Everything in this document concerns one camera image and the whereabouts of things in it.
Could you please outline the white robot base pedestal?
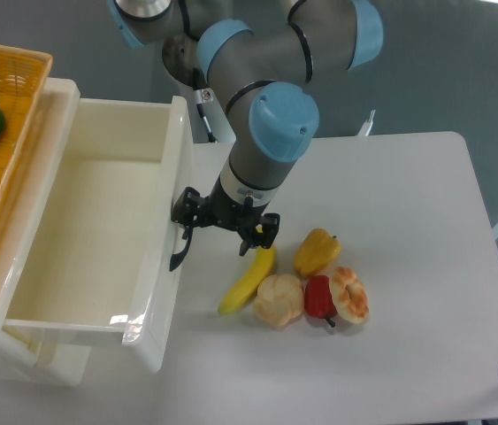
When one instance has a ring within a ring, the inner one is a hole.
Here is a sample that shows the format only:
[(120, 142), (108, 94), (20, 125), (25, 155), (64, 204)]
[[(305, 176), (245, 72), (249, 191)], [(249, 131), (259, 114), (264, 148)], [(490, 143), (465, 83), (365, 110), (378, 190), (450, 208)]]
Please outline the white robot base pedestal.
[(234, 132), (196, 57), (197, 42), (187, 35), (165, 40), (162, 59), (168, 75), (175, 81), (179, 95), (188, 103), (195, 143), (233, 143)]

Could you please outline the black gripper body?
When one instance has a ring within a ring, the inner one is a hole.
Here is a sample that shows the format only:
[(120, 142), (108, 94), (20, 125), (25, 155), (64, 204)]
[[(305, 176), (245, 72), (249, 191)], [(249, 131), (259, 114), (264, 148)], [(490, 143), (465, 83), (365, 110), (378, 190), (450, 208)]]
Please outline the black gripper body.
[(226, 194), (220, 179), (217, 179), (208, 196), (205, 224), (238, 233), (242, 240), (248, 242), (261, 242), (263, 237), (257, 236), (256, 228), (267, 206), (247, 207), (244, 203), (236, 203)]

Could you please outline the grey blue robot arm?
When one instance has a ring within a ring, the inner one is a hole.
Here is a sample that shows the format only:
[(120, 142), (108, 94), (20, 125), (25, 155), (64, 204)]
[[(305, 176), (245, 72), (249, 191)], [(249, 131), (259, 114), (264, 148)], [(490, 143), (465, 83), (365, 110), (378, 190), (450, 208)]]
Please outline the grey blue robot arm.
[(186, 188), (172, 207), (184, 239), (214, 226), (237, 233), (241, 252), (270, 247), (280, 217), (268, 204), (318, 130), (318, 106), (303, 88), (379, 55), (378, 10), (368, 1), (290, 1), (285, 26), (260, 36), (233, 18), (228, 1), (111, 1), (109, 8), (131, 46), (179, 37), (195, 49), (193, 74), (235, 135), (210, 195)]

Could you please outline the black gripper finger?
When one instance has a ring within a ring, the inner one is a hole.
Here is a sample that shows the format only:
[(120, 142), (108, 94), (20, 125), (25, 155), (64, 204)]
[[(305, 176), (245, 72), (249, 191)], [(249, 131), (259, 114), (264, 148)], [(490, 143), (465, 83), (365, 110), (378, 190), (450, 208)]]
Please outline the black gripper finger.
[(194, 228), (208, 227), (209, 198), (202, 197), (192, 187), (186, 187), (172, 207), (171, 221), (183, 229), (182, 239), (188, 239)]
[(280, 215), (278, 213), (266, 213), (259, 218), (254, 226), (240, 227), (237, 233), (242, 239), (239, 255), (244, 256), (249, 249), (258, 247), (270, 249), (280, 230)]

